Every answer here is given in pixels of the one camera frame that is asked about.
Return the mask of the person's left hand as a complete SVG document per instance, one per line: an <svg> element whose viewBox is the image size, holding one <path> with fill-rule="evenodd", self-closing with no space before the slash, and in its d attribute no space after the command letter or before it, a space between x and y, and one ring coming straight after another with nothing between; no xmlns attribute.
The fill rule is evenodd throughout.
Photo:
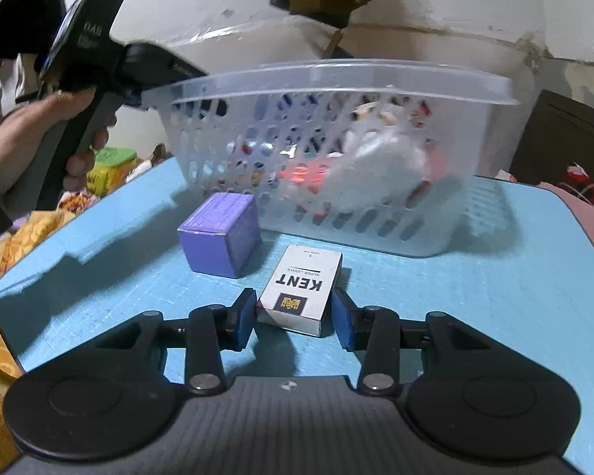
<svg viewBox="0 0 594 475"><path fill-rule="evenodd" d="M5 194L23 175L35 157L45 134L56 124L78 116L94 99L94 88L79 92L59 91L42 101L27 104L9 115L0 125L0 195ZM91 146L70 157L63 188L80 191L86 174L94 167L95 151L108 142L108 129L116 124L112 115L93 136Z"/></svg>

